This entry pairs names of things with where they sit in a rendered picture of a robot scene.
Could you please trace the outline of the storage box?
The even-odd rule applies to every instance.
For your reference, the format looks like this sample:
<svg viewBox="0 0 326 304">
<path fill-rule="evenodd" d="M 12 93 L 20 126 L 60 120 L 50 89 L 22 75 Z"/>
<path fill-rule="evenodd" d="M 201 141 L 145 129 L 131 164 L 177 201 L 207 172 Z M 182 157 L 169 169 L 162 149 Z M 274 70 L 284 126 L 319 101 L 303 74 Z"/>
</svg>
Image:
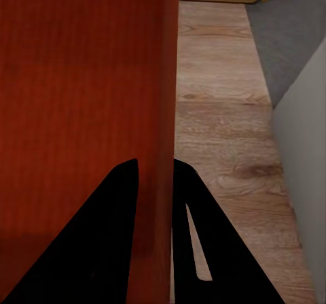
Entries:
<svg viewBox="0 0 326 304">
<path fill-rule="evenodd" d="M 0 0 L 0 304 L 136 158 L 126 304 L 170 304 L 179 0 Z"/>
</svg>

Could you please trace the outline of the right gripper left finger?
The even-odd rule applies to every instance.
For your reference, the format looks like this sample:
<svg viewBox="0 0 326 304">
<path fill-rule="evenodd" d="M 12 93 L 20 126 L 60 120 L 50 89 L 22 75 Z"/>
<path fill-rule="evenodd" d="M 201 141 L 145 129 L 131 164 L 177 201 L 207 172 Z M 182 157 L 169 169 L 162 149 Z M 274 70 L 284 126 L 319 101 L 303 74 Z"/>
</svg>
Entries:
<svg viewBox="0 0 326 304">
<path fill-rule="evenodd" d="M 1 304 L 126 304 L 138 191 L 115 166 Z"/>
</svg>

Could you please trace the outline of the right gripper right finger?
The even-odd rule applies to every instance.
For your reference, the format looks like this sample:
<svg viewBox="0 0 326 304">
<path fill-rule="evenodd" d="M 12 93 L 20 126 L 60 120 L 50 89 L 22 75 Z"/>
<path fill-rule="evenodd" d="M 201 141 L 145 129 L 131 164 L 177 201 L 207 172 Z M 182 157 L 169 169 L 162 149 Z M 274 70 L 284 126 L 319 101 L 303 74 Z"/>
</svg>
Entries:
<svg viewBox="0 0 326 304">
<path fill-rule="evenodd" d="M 186 204 L 213 281 L 197 277 Z M 175 304 L 285 304 L 196 170 L 177 159 L 172 237 Z"/>
</svg>

